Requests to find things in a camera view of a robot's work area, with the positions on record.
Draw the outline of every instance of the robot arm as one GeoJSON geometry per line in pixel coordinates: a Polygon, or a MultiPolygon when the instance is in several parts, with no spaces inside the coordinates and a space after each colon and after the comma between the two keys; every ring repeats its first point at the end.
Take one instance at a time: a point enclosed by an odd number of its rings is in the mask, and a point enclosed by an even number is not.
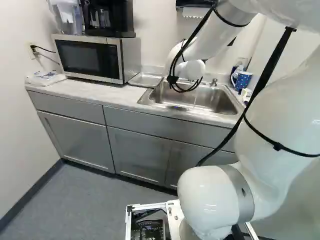
{"type": "MultiPolygon", "coordinates": [[[[246,0],[238,0],[236,5],[234,1],[219,1],[197,37],[184,50],[183,57],[178,59],[175,76],[189,80],[200,79],[206,71],[202,60],[216,56],[256,15],[257,12],[246,0]]],[[[185,43],[178,43],[169,53],[165,65],[166,75],[170,74],[171,63],[185,43]]]]}
{"type": "MultiPolygon", "coordinates": [[[[236,8],[246,20],[254,16],[251,8],[254,5],[257,12],[286,26],[320,32],[319,0],[305,3],[248,0],[247,4],[244,0],[229,0],[225,4],[236,8]]],[[[198,59],[215,56],[240,30],[229,29],[228,24],[215,16],[211,15],[198,38],[185,50],[187,62],[179,59],[180,67],[176,68],[179,77],[192,80],[203,76],[203,68],[199,67],[200,71],[194,74],[189,66],[199,66],[200,63],[195,63],[198,59]]],[[[168,62],[180,48],[181,44],[171,51],[168,62]]],[[[313,107],[320,101],[319,62],[320,46],[299,69],[266,87],[246,113],[247,121],[260,133],[296,152],[315,156],[320,152],[320,111],[313,107]]],[[[315,158],[276,150],[246,122],[240,124],[234,142],[238,163],[195,167],[180,177],[178,196],[185,216],[180,226],[183,240],[222,240],[232,225],[274,214],[283,204],[293,180],[315,158]],[[190,229],[195,235],[188,234],[190,229]]]]}

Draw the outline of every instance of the gray carpet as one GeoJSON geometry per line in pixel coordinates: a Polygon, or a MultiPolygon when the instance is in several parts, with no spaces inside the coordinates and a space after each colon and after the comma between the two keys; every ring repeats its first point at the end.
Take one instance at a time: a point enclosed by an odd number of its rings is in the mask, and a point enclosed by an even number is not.
{"type": "Polygon", "coordinates": [[[125,207],[174,196],[70,165],[1,233],[0,240],[124,240],[125,207]]]}

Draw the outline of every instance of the coffee maker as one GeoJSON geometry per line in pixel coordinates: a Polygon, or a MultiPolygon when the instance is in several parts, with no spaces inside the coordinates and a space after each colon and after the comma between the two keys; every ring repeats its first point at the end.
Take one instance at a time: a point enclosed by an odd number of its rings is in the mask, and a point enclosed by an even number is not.
{"type": "Polygon", "coordinates": [[[85,34],[134,38],[133,0],[80,0],[85,34]]]}

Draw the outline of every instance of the stainless steel sink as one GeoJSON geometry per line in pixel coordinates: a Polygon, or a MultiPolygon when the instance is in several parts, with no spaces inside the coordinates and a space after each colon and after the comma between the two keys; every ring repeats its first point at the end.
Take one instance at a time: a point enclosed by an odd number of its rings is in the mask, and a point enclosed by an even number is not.
{"type": "MultiPolygon", "coordinates": [[[[189,88],[193,83],[178,82],[183,89],[189,88]]],[[[170,89],[170,85],[163,80],[155,89],[147,90],[139,99],[138,104],[155,106],[159,108],[176,109],[198,114],[237,115],[238,102],[230,90],[218,84],[201,84],[194,91],[178,93],[170,89]]]]}

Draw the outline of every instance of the countertop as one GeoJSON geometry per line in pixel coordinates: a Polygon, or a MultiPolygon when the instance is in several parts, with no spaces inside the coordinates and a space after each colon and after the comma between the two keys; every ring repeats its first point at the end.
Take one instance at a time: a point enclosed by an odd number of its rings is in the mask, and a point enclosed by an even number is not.
{"type": "Polygon", "coordinates": [[[235,117],[228,118],[226,115],[216,113],[194,115],[175,109],[138,104],[137,101],[147,90],[147,88],[138,86],[118,86],[83,79],[66,79],[45,87],[26,84],[25,88],[28,91],[52,96],[225,128],[232,128],[237,122],[235,117]]]}

